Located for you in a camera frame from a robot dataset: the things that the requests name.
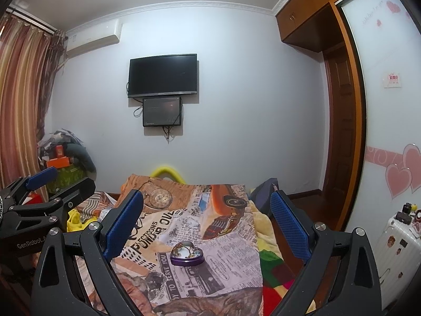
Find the heart-shaped purple jewelry tin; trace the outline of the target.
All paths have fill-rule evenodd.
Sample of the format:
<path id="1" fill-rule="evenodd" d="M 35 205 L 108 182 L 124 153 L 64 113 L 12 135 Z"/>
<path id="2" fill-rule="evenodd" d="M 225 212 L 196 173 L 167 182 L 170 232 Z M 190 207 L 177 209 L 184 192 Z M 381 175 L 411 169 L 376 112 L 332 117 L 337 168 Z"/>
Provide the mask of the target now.
<path id="1" fill-rule="evenodd" d="M 203 263 L 205 258 L 203 251 L 191 241 L 182 241 L 173 247 L 170 260 L 175 266 L 192 267 Z"/>

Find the clutter pile by curtain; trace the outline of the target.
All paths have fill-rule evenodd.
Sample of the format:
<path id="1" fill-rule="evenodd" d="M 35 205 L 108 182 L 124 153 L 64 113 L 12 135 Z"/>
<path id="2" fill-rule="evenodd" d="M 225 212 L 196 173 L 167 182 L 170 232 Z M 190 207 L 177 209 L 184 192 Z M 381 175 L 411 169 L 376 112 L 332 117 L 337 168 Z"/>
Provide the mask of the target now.
<path id="1" fill-rule="evenodd" d="M 96 166 L 82 140 L 73 132 L 60 129 L 38 143 L 40 167 L 56 168 L 57 176 L 47 183 L 49 195 L 77 183 L 82 178 L 96 179 Z"/>

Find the yellow cloth on bed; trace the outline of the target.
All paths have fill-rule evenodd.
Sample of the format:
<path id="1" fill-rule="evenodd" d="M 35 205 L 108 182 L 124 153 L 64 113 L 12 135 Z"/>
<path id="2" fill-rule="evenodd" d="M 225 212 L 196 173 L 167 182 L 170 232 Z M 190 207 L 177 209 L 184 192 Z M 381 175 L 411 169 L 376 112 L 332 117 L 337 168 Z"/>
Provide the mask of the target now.
<path id="1" fill-rule="evenodd" d="M 68 212 L 66 230 L 68 233 L 84 230 L 89 223 L 96 221 L 96 218 L 89 218 L 84 223 L 81 222 L 81 215 L 78 210 L 72 209 Z"/>

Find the white sticker suitcase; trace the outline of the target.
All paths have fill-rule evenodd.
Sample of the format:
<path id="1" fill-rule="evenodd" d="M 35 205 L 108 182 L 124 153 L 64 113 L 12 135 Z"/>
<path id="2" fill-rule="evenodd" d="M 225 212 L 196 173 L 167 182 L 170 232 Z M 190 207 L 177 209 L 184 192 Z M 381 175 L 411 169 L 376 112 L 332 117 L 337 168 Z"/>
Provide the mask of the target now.
<path id="1" fill-rule="evenodd" d="M 413 226 L 390 218 L 374 256 L 384 310 L 405 292 L 420 267 L 420 236 Z"/>

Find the colourful patchwork blanket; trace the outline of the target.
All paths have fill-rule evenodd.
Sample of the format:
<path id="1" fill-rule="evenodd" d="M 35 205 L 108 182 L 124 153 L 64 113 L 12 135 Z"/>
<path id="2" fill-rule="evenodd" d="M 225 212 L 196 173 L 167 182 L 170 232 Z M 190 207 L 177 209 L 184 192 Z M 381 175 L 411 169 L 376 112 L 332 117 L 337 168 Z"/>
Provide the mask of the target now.
<path id="1" fill-rule="evenodd" d="M 249 200 L 249 204 L 263 276 L 263 301 L 259 313 L 268 316 L 293 286 L 295 275 L 283 259 L 270 218 L 260 212 L 252 200 Z"/>

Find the yellow foam object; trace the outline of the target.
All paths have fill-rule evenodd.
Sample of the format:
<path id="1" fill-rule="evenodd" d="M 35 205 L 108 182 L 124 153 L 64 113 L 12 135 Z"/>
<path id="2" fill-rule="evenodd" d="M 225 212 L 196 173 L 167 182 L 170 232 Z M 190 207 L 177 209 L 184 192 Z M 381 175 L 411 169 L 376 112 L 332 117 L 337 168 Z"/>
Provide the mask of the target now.
<path id="1" fill-rule="evenodd" d="M 162 178 L 162 177 L 168 177 L 171 180 L 185 184 L 185 180 L 181 177 L 180 173 L 176 171 L 174 168 L 171 168 L 169 166 L 159 166 L 157 167 L 151 174 L 150 177 L 153 178 Z"/>

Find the newspaper print blanket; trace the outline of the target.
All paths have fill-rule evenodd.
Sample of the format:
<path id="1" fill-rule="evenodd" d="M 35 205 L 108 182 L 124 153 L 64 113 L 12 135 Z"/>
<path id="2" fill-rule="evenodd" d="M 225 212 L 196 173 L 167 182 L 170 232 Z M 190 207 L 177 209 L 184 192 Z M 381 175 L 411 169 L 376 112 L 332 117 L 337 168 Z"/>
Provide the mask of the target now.
<path id="1" fill-rule="evenodd" d="M 143 196 L 143 211 L 111 265 L 143 315 L 261 315 L 263 276 L 243 185 L 186 185 L 132 175 L 122 187 Z M 171 263 L 191 241 L 197 266 Z"/>

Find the striped red curtain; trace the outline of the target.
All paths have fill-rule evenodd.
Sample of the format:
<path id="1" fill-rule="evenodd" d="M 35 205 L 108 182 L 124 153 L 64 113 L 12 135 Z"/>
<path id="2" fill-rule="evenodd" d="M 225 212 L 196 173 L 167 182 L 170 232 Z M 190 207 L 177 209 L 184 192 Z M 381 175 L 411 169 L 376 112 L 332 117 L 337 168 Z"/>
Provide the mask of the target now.
<path id="1" fill-rule="evenodd" d="M 38 173 L 38 142 L 65 54 L 63 31 L 47 33 L 13 14 L 1 17 L 1 187 Z"/>

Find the dark blue bag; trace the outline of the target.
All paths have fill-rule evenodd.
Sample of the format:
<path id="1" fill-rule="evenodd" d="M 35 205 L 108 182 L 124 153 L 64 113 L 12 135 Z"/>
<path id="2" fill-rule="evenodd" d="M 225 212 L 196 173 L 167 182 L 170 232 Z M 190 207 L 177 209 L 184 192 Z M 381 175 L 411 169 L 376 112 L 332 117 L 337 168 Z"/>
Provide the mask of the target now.
<path id="1" fill-rule="evenodd" d="M 271 217 L 270 197 L 278 189 L 278 179 L 269 178 L 251 191 L 249 199 L 254 202 L 255 206 L 262 214 Z"/>

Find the white air conditioner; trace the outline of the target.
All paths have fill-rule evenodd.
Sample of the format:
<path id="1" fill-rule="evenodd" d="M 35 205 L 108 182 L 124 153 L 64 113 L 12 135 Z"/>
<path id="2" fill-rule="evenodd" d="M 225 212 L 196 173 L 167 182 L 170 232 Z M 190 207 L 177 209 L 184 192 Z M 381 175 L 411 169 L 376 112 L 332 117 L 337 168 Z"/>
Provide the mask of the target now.
<path id="1" fill-rule="evenodd" d="M 90 26 L 68 36 L 66 54 L 69 58 L 120 42 L 122 23 L 119 19 Z"/>

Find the brown wooden door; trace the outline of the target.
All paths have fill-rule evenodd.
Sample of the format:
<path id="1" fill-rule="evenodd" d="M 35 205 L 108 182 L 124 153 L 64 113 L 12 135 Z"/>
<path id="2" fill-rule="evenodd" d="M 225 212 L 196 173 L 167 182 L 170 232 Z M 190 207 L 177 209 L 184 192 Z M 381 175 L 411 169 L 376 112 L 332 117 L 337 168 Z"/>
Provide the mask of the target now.
<path id="1" fill-rule="evenodd" d="M 324 54 L 329 93 L 330 132 L 324 193 L 342 205 L 350 185 L 355 148 L 355 92 L 349 56 L 344 46 Z"/>

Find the white sliding wardrobe door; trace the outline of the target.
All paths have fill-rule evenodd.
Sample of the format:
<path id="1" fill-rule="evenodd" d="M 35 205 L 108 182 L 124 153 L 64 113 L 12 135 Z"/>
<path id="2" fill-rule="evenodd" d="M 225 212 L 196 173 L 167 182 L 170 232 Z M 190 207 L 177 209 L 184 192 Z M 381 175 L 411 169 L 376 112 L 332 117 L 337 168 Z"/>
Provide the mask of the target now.
<path id="1" fill-rule="evenodd" d="M 400 0 L 343 0 L 365 89 L 366 147 L 347 228 L 372 243 L 405 203 L 420 204 L 420 32 Z"/>

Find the wooden overhead cabinet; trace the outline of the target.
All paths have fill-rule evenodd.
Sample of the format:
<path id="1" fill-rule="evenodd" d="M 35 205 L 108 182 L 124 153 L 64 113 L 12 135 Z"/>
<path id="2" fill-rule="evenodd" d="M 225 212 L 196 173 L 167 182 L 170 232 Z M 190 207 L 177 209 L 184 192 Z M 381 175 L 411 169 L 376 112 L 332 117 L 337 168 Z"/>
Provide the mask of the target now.
<path id="1" fill-rule="evenodd" d="M 342 43 L 336 1 L 289 0 L 276 15 L 281 41 L 316 53 Z"/>

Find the small black wall monitor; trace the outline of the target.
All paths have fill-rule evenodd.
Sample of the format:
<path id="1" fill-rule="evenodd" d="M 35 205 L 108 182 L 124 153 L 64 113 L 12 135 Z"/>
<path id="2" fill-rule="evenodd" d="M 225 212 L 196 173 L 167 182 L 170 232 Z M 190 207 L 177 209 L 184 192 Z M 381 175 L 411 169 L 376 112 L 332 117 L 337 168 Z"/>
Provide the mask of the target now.
<path id="1" fill-rule="evenodd" d="M 143 126 L 180 126 L 182 100 L 180 97 L 150 97 L 143 100 Z"/>

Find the wall-mounted black television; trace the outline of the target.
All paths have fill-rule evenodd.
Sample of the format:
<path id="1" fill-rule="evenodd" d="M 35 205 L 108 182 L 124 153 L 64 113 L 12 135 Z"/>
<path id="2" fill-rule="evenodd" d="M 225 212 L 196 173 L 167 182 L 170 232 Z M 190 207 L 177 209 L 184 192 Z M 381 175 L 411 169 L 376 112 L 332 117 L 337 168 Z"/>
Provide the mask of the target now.
<path id="1" fill-rule="evenodd" d="M 196 53 L 133 58 L 129 62 L 129 98 L 189 95 L 197 92 Z"/>

